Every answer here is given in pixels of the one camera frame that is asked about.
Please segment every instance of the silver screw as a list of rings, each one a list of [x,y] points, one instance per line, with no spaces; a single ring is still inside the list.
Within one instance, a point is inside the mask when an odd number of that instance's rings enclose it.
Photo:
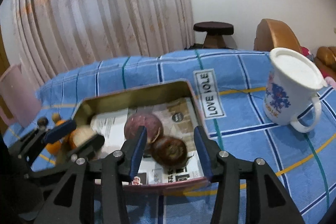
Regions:
[[[118,158],[121,157],[123,155],[123,152],[121,150],[116,150],[113,152],[113,155]]]
[[[257,164],[259,164],[259,165],[264,165],[264,164],[265,164],[265,160],[262,159],[262,158],[258,158],[258,159],[256,160],[256,162],[257,162]]]
[[[222,158],[226,158],[229,156],[229,153],[227,151],[220,151],[219,156]]]
[[[76,160],[77,160],[77,155],[76,154],[73,154],[73,155],[71,155],[71,161],[72,162],[75,162]]]
[[[85,163],[85,159],[84,158],[79,158],[79,159],[76,160],[76,163],[78,165],[82,165],[83,163]]]

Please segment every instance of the mug lid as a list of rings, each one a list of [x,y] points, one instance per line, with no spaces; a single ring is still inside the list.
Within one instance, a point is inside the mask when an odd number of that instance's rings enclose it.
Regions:
[[[270,59],[274,67],[299,85],[316,91],[328,86],[317,66],[299,52],[274,48]]]

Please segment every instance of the curtain fold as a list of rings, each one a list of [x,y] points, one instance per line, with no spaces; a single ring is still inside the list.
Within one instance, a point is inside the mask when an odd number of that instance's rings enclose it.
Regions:
[[[190,0],[12,0],[12,11],[7,24],[35,87],[94,61],[194,44]]]

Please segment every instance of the blue plaid tablecloth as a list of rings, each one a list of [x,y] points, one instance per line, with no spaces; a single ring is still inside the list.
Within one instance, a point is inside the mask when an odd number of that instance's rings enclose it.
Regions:
[[[214,69],[225,117],[207,119],[210,137],[235,157],[264,158],[290,193],[304,220],[316,224],[335,198],[336,191],[336,92],[319,92],[322,116],[307,134],[291,126],[272,123],[262,103],[268,73],[268,53],[237,50],[190,50],[158,58],[123,57],[96,62],[62,73],[48,81],[37,95],[43,108],[27,128],[14,124],[4,135],[10,146],[36,126],[38,117],[51,121],[53,112],[70,118],[84,98],[158,82],[187,79],[197,93],[193,72]],[[310,124],[312,106],[300,115]],[[34,170],[51,168],[55,159],[43,150]],[[171,196],[127,194],[130,221],[135,223],[210,223],[217,185]],[[246,185],[241,182],[240,220],[245,223]],[[101,223],[95,202],[96,222]]]

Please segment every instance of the newspaper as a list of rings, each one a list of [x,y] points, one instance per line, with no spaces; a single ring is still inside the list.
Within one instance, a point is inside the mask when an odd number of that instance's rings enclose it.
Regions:
[[[139,173],[133,182],[129,184],[171,183],[203,177],[202,167],[194,143],[194,128],[199,124],[190,98],[180,98],[170,103],[136,109],[126,108],[94,116],[90,123],[92,129],[105,137],[105,143],[98,158],[104,158],[122,147],[125,141],[125,123],[127,118],[136,112],[155,114],[163,124],[164,135],[182,139],[187,146],[188,157],[191,158],[184,168],[166,169],[159,165],[150,155],[143,155]]]

